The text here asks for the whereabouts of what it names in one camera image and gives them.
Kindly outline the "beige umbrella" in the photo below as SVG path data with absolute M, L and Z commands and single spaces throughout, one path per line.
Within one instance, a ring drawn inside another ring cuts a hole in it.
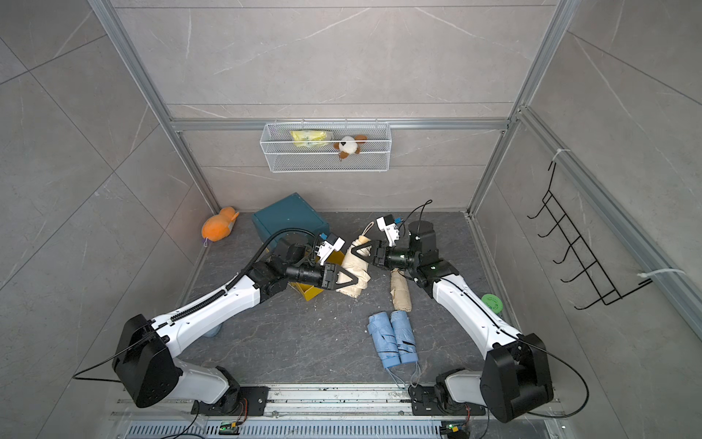
M 358 238 L 369 239 L 369 237 L 367 237 L 367 234 L 372 229 L 373 225 L 374 225 L 374 221 L 371 221 L 367 225 L 365 230 L 363 230 L 362 234 L 360 234 L 360 236 L 358 236 L 351 243 L 351 245 L 349 246 L 349 249 L 347 251 L 347 254 L 345 255 L 344 261 L 342 263 L 342 266 L 344 268 L 347 268 L 347 270 L 349 270 L 350 272 L 353 272 L 355 275 L 358 276 L 358 288 L 353 290 L 353 291 L 347 290 L 347 291 L 338 291 L 338 292 L 340 292 L 341 294 L 344 294 L 345 296 L 352 297 L 354 299 L 358 298 L 361 295 L 361 293 L 367 288 L 367 284 L 369 283 L 369 280 L 370 280 L 370 275 L 367 272 L 367 269 L 369 268 L 369 266 L 367 264 L 363 263 L 362 261 L 360 261 L 360 259 L 356 258 L 356 256 L 354 256 L 353 254 L 351 254 L 350 249 L 353 247 L 354 242 Z
M 411 312 L 411 295 L 407 278 L 399 269 L 391 271 L 390 295 L 393 307 L 396 311 Z

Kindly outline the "teal drawer cabinet yellow base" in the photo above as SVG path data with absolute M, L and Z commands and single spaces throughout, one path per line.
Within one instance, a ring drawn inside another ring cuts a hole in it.
M 314 237 L 305 235 L 308 243 L 314 245 L 313 256 L 317 257 L 317 248 L 321 245 L 314 240 L 320 235 L 332 245 L 327 261 L 342 263 L 344 254 L 341 252 L 346 241 L 333 238 L 330 226 L 298 193 L 294 193 L 276 203 L 253 214 L 252 222 L 262 241 L 267 241 L 274 232 L 287 228 L 309 230 Z

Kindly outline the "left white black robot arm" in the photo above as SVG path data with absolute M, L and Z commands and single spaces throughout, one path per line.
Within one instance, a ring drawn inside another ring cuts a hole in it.
M 225 321 L 256 307 L 289 283 L 328 291 L 358 283 L 358 277 L 329 255 L 345 242 L 334 234 L 286 228 L 272 234 L 230 281 L 201 298 L 155 318 L 139 314 L 122 328 L 109 363 L 140 409 L 166 400 L 193 402 L 193 413 L 244 413 L 248 404 L 239 382 L 225 368 L 204 368 L 180 360 L 180 354 Z

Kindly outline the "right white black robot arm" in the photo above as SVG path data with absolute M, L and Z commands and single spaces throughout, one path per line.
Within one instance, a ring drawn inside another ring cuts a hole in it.
M 477 375 L 453 371 L 438 378 L 441 402 L 483 406 L 495 419 L 507 423 L 522 415 L 566 419 L 580 413 L 590 400 L 585 390 L 581 406 L 571 413 L 547 414 L 537 409 L 554 399 L 550 359 L 535 334 L 524 335 L 504 322 L 468 286 L 459 271 L 442 259 L 436 246 L 416 240 L 409 248 L 368 241 L 350 251 L 365 263 L 409 275 L 435 302 L 447 309 L 484 357 Z

